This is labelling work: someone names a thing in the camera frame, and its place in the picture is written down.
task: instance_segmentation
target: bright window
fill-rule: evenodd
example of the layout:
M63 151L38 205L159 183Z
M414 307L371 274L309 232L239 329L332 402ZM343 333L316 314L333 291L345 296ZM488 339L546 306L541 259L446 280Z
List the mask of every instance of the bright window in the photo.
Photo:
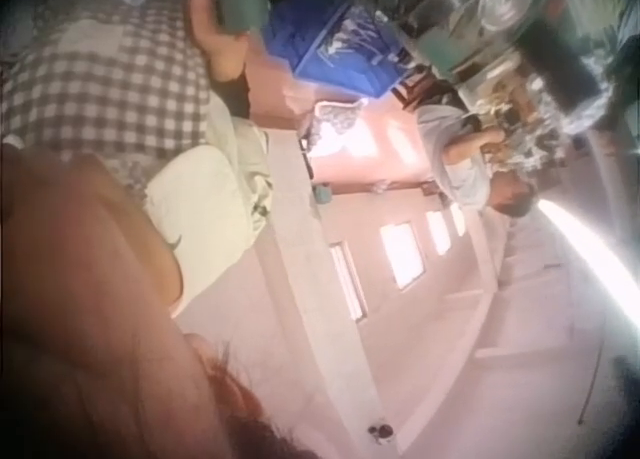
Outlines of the bright window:
M333 262L336 265L336 271L338 272L338 278L342 285L342 290L347 298L347 305L349 306L349 314L351 319L359 321L364 318L364 307L362 304L362 294L360 293L360 287L358 280L355 277L353 267L351 266L351 257L344 243L335 244L331 246L331 256Z
M427 212L427 221L433 243L439 255L444 256L451 249L451 236L442 212Z
M467 224L464 221L464 214L462 214L462 210L458 204L451 206L451 215L453 216L453 223L456 226L456 231L458 231L458 236L464 236L467 232Z
M424 263L411 224L385 226L380 229L393 275L404 289L424 274Z

